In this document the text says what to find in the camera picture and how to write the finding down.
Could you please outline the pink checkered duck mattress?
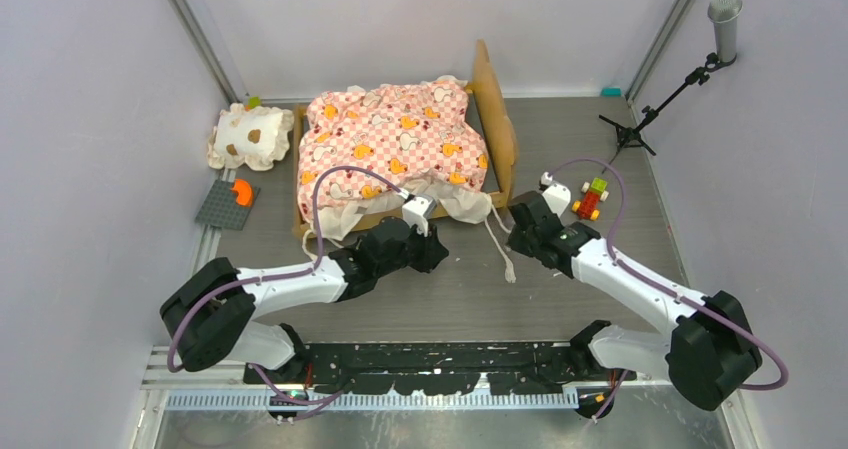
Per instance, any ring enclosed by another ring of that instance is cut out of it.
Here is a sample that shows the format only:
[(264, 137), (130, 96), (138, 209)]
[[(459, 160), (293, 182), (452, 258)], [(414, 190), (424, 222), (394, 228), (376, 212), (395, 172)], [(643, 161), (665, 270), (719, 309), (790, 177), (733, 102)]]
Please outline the pink checkered duck mattress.
[(306, 108), (298, 144), (297, 208), (308, 228), (345, 238), (367, 214), (400, 206), (395, 187), (435, 199), (479, 224), (493, 209), (490, 157), (466, 121), (466, 83), (453, 76), (324, 92)]

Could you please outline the wooden pet bed frame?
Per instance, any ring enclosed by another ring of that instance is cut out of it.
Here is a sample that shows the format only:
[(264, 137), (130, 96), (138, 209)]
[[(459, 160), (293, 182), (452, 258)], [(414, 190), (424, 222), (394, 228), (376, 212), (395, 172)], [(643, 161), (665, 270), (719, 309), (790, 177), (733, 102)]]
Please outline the wooden pet bed frame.
[[(518, 143), (487, 47), (482, 40), (476, 43), (471, 78), (463, 81), (466, 83), (465, 89), (469, 94), (466, 121), (483, 137), (490, 157), (483, 189), (492, 198), (492, 210), (499, 209), (505, 206), (513, 191), (515, 165), (518, 159)], [(313, 231), (313, 228), (308, 228), (302, 221), (297, 208), (298, 144), (304, 130), (308, 127), (304, 118), (308, 105), (297, 108), (297, 122), (293, 133), (292, 155), (295, 165), (294, 232), (298, 236), (310, 236)], [(352, 232), (370, 228), (380, 218), (388, 215), (397, 216), (399, 213), (400, 206), (383, 213), (367, 214), (354, 227)], [(449, 217), (439, 204), (431, 215), (434, 218)]]

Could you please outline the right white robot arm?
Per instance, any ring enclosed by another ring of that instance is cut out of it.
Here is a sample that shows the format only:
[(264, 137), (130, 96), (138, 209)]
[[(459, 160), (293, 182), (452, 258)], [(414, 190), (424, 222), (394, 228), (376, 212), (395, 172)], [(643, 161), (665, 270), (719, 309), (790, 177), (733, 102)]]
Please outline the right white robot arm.
[(513, 251), (613, 297), (654, 329), (591, 323), (570, 340), (571, 366), (580, 377), (591, 380), (607, 369), (627, 369), (667, 380), (695, 407), (715, 410), (761, 367), (760, 349), (709, 315), (748, 330), (744, 309), (732, 295), (707, 296), (675, 285), (589, 226), (564, 224), (538, 191), (518, 196), (508, 209)]

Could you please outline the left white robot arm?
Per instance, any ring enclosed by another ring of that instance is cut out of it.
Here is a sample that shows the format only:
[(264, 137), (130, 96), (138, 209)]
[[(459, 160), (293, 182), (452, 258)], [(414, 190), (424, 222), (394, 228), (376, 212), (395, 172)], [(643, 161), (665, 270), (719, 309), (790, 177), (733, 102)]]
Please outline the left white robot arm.
[(425, 233), (388, 217), (347, 246), (313, 263), (236, 268), (226, 257), (207, 262), (160, 308), (171, 344), (170, 371), (199, 372), (232, 360), (298, 381), (307, 367), (300, 340), (283, 323), (261, 318), (284, 309), (339, 303), (372, 291), (396, 271), (433, 271), (449, 254), (436, 229)]

